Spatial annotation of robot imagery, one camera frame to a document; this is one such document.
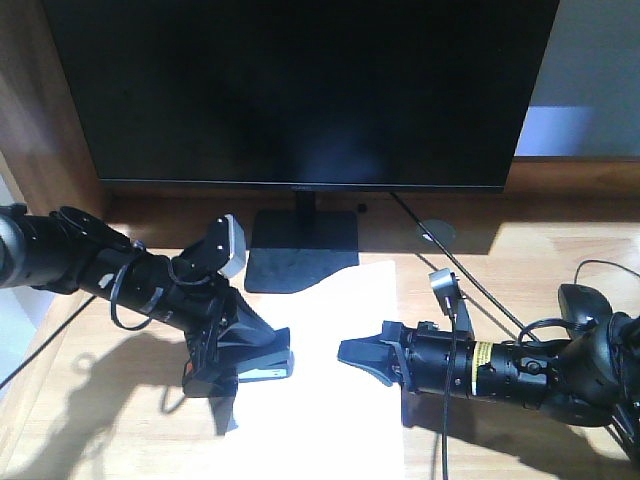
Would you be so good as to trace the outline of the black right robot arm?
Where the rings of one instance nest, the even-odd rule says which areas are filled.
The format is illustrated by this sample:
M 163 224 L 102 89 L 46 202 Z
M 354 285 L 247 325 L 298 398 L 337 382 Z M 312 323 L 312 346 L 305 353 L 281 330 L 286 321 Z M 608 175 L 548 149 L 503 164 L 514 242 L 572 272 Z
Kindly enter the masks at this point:
M 567 338 L 481 342 L 460 290 L 445 287 L 435 296 L 452 331 L 433 322 L 409 328 L 386 321 L 376 336 L 342 341 L 339 361 L 412 393 L 517 404 L 574 426 L 612 425 L 625 453 L 639 458 L 638 319 L 613 311 L 596 289 L 563 284 L 561 316 L 521 333 L 557 326 Z

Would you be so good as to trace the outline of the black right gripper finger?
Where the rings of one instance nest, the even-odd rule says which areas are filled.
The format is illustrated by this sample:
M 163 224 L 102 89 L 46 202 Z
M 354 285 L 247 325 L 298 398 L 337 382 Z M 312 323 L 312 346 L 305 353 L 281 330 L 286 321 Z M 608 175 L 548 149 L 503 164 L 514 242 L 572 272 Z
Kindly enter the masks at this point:
M 383 385 L 391 387 L 400 383 L 399 364 L 392 346 L 377 336 L 343 340 L 337 358 L 341 363 L 358 368 L 372 375 Z

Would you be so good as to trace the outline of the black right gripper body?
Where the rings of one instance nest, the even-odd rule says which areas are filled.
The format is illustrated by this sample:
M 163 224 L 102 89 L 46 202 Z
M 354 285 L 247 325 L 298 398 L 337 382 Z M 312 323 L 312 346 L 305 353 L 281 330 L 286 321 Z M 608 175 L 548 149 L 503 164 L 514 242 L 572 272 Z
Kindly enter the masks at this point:
M 472 331 L 443 331 L 433 322 L 409 328 L 385 321 L 382 343 L 390 350 L 385 371 L 390 382 L 411 393 L 444 394 L 448 386 L 454 397 L 470 396 Z

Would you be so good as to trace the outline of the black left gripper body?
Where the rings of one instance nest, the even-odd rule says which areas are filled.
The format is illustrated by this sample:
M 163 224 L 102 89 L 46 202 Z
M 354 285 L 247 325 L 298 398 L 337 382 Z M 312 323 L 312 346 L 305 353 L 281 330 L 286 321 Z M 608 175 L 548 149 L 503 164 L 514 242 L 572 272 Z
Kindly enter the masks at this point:
M 159 320 L 183 332 L 190 358 L 216 360 L 222 350 L 263 348 L 275 330 L 228 280 L 196 273 L 179 257 L 165 260 L 169 283 L 159 300 Z

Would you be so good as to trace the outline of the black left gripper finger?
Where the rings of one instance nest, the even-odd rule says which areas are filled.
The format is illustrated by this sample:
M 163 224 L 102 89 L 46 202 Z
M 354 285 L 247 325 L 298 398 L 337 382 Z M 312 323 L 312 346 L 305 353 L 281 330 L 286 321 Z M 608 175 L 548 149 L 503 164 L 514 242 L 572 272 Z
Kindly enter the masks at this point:
M 236 369 L 291 370 L 290 330 L 276 330 L 274 339 L 266 345 L 243 347 L 237 357 Z
M 182 374 L 182 390 L 189 398 L 234 397 L 238 390 L 238 359 L 220 355 L 218 359 L 191 350 Z

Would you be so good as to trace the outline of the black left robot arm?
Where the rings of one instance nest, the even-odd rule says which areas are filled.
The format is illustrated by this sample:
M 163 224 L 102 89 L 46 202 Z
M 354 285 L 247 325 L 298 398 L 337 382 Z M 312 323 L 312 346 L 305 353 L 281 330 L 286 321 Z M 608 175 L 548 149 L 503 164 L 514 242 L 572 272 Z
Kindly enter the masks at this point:
M 109 302 L 117 327 L 124 307 L 182 331 L 189 353 L 182 389 L 190 398 L 233 396 L 241 382 L 293 372 L 289 330 L 269 326 L 229 283 L 245 263 L 245 234 L 231 214 L 169 258 L 74 207 L 47 216 L 23 204 L 1 209 L 2 287 L 83 290 Z

